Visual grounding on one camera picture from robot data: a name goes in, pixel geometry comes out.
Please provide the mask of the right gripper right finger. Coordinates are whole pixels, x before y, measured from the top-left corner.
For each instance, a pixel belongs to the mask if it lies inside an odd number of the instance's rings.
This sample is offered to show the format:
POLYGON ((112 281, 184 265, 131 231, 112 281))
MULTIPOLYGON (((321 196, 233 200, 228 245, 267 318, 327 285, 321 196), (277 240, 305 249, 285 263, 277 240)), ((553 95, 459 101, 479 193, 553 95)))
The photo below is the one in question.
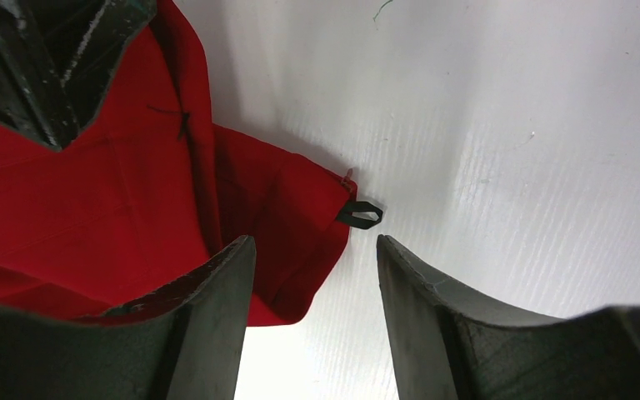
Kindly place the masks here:
POLYGON ((377 270, 402 399, 640 399, 640 306, 531 312, 388 235, 377 239, 377 270))

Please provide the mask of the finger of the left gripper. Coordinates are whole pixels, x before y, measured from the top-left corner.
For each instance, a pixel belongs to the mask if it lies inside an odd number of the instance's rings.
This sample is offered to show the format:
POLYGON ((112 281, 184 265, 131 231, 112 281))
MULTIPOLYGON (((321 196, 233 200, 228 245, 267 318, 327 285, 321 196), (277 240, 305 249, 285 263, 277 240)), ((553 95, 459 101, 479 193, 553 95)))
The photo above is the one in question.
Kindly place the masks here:
POLYGON ((0 1, 0 125, 53 151, 95 120, 151 0, 0 1))

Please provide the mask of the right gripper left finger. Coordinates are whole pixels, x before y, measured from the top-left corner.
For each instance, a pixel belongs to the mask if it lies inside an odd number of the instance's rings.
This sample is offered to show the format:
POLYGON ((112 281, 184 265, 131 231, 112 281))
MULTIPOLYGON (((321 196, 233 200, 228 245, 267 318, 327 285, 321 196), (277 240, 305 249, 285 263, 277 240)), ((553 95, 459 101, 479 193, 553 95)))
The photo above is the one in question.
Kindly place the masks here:
POLYGON ((0 306, 0 399, 232 399, 256 247, 241 236, 202 266, 98 316, 0 306))

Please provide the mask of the red skirt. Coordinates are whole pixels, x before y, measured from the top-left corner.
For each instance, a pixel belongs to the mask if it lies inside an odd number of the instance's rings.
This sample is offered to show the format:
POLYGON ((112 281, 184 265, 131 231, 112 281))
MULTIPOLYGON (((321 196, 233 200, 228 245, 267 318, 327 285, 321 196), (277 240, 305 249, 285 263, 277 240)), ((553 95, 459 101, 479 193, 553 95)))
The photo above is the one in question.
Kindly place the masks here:
POLYGON ((0 304, 102 313, 249 235, 249 324, 296 323, 347 245, 338 214, 356 196, 349 177, 214 123, 203 45, 161 1, 71 147, 0 127, 0 304))

